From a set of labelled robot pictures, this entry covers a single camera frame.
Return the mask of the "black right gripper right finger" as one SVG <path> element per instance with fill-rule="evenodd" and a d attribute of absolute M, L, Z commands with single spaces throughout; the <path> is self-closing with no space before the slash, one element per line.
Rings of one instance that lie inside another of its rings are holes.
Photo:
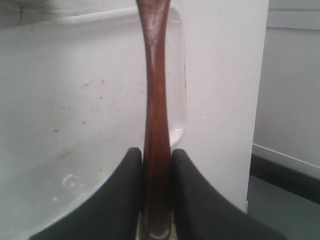
<path fill-rule="evenodd" d="M 224 198 L 183 149 L 172 152 L 173 215 L 179 240 L 284 240 Z"/>

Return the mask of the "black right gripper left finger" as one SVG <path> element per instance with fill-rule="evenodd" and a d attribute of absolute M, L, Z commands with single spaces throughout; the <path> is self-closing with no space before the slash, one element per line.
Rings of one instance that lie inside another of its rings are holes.
<path fill-rule="evenodd" d="M 109 179 L 77 209 L 32 240 L 134 240 L 142 198 L 142 153 L 129 148 Z"/>

